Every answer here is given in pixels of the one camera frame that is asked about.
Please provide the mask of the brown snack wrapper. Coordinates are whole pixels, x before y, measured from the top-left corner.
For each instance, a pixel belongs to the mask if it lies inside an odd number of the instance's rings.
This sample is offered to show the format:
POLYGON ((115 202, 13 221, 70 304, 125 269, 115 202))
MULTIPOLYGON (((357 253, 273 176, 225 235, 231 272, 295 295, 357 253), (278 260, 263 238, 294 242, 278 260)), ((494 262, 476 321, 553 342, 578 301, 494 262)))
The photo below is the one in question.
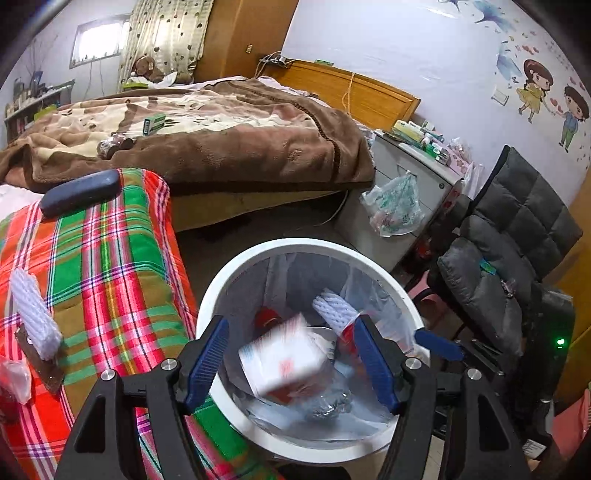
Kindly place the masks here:
POLYGON ((42 360, 23 326, 17 328, 15 337, 46 390, 53 396, 57 395, 64 380, 64 372, 59 367, 57 360, 42 360))

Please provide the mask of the small white foam net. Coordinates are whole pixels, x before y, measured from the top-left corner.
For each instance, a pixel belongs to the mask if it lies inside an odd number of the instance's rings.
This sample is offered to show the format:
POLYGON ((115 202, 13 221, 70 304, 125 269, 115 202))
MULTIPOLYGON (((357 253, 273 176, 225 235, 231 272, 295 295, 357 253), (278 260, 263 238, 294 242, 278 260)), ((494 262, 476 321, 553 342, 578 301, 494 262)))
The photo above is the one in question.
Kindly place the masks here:
POLYGON ((35 351, 43 361, 52 360, 63 336, 49 312, 34 275, 21 268, 10 275, 10 292, 35 351))

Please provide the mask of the hanging plastic bag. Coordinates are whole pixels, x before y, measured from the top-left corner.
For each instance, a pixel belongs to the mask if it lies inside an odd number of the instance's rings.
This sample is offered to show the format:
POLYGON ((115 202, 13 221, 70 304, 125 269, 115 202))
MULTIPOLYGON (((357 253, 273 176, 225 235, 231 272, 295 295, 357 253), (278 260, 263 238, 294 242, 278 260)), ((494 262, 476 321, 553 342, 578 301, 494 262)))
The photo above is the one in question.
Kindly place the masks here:
POLYGON ((382 238, 410 234, 425 218, 417 176, 410 171, 363 192, 360 202, 369 215, 370 227, 382 238))

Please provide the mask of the clear plastic wrap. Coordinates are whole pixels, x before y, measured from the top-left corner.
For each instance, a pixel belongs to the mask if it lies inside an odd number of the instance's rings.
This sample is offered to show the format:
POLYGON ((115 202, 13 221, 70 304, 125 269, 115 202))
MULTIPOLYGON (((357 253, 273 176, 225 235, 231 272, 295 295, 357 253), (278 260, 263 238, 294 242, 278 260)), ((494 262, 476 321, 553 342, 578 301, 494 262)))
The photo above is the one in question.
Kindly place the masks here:
POLYGON ((7 390, 21 405, 26 405, 31 399, 32 375, 24 359, 11 360, 2 356, 0 382, 1 387, 7 390))

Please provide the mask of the items on cabinet top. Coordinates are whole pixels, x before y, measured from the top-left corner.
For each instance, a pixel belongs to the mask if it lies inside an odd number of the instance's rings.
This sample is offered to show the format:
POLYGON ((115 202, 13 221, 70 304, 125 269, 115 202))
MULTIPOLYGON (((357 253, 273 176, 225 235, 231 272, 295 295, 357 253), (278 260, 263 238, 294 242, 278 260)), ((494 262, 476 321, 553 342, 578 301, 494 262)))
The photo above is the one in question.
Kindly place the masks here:
POLYGON ((419 148, 442 165, 450 167, 463 176, 468 174, 472 165, 470 153, 460 138, 446 141, 444 136, 427 124, 397 120, 389 131, 394 138, 419 148))

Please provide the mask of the wooden headboard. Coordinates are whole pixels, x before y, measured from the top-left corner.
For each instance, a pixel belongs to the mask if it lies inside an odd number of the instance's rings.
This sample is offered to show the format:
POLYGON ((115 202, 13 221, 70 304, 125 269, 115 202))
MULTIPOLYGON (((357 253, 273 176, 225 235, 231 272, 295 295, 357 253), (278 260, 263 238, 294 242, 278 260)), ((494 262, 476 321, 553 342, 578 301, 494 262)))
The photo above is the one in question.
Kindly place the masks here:
POLYGON ((264 67, 263 74, 295 90, 307 91, 373 129, 390 130, 408 121, 421 100, 384 82, 332 66, 295 60, 287 67, 264 67))

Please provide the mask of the brown fleece blanket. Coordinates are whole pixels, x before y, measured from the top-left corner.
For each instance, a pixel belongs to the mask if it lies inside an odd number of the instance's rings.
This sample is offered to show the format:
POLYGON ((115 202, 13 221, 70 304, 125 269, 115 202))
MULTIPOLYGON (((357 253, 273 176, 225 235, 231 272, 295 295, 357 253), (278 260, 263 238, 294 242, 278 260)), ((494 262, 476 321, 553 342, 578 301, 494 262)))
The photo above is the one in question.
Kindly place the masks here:
POLYGON ((374 180, 370 146, 351 117, 256 79, 65 105, 1 153, 2 181, 38 193, 120 168, 152 171, 177 195, 338 191, 374 180), (143 119, 156 113, 164 127, 143 136, 143 119))

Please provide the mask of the clear plastic bottle red label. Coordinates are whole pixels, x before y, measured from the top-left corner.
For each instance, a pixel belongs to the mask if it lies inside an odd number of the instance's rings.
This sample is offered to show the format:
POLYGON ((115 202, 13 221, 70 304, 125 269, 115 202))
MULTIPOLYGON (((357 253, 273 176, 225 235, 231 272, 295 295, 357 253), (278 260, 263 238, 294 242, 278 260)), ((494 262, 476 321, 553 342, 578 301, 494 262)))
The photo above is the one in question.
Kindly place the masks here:
POLYGON ((280 387, 269 394, 276 403, 297 408, 308 419, 338 417, 351 411, 353 394, 348 380, 331 369, 280 387))

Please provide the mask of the grey bedside cabinet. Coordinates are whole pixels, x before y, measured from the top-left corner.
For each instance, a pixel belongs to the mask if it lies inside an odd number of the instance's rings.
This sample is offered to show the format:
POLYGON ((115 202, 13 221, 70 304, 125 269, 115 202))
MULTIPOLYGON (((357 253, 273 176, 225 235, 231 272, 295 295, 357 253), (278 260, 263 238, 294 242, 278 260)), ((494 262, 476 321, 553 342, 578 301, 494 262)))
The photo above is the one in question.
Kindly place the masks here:
POLYGON ((360 253, 391 271, 444 203, 461 191, 463 177, 381 130, 370 152, 376 165, 373 186, 349 194, 335 230, 360 253))

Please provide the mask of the dark blue glasses case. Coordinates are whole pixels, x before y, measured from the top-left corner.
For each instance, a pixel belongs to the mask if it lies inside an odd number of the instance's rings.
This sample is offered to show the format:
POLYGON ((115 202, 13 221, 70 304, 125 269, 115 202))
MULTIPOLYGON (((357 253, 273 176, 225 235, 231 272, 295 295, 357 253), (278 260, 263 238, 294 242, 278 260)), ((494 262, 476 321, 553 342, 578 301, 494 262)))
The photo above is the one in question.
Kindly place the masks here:
POLYGON ((39 206, 45 218, 54 219, 112 200, 120 191, 119 172, 105 170, 51 188, 44 194, 39 206))

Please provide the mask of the green box on bed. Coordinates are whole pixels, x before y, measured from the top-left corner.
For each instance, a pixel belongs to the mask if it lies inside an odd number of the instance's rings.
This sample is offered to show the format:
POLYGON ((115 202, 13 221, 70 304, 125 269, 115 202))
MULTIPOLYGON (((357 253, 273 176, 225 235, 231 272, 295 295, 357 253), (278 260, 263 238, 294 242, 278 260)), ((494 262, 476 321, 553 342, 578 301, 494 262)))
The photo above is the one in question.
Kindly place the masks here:
POLYGON ((145 117, 142 125, 142 135, 149 136, 156 131, 162 129, 165 125, 166 115, 163 113, 156 113, 145 117))

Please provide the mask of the red bottle cap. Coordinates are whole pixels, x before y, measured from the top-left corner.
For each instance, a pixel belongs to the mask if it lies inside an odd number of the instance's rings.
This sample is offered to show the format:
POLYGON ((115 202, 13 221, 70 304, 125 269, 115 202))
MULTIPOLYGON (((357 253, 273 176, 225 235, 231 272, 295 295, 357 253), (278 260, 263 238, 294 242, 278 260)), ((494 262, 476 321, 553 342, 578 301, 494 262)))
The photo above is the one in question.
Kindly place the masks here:
POLYGON ((273 309, 261 307, 254 318, 254 327, 256 334, 259 336, 265 335, 271 329, 283 323, 283 318, 273 309))

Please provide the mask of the cluttered side shelf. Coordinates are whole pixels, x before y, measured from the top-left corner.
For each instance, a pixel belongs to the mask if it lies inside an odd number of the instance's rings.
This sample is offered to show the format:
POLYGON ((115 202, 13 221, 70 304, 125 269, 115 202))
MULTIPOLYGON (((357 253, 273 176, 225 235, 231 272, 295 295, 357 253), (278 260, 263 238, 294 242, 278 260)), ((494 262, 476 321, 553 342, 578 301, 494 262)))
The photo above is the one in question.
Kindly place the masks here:
POLYGON ((18 109, 7 114, 4 119, 6 142, 10 143, 17 139, 37 119, 47 113, 57 110, 62 105, 70 104, 74 85, 74 79, 56 85, 37 98, 27 98, 18 109))

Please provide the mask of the large white foam net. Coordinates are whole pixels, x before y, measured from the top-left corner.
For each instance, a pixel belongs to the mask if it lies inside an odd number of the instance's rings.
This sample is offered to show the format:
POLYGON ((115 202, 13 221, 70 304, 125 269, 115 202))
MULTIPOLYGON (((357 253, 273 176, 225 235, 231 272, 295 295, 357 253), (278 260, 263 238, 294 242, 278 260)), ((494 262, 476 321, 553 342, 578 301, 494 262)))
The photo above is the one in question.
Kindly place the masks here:
POLYGON ((315 296, 311 307, 339 337, 344 336, 349 325, 353 324, 360 315, 360 312, 349 305, 344 298, 327 288, 315 296))

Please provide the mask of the plaid tablecloth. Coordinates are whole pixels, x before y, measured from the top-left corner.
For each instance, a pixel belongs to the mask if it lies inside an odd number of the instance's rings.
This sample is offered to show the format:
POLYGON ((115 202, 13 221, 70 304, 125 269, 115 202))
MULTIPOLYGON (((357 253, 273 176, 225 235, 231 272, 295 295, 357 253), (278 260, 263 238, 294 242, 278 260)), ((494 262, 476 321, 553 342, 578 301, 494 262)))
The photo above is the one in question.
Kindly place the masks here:
POLYGON ((30 204, 1 223, 1 354, 21 360, 20 315, 10 291, 17 269, 32 274, 62 334, 64 380, 40 378, 1 439, 29 479, 54 477, 67 437, 106 369, 144 373, 177 356, 197 327, 197 303, 171 221, 169 188, 141 169, 119 173, 112 200, 56 219, 30 204))

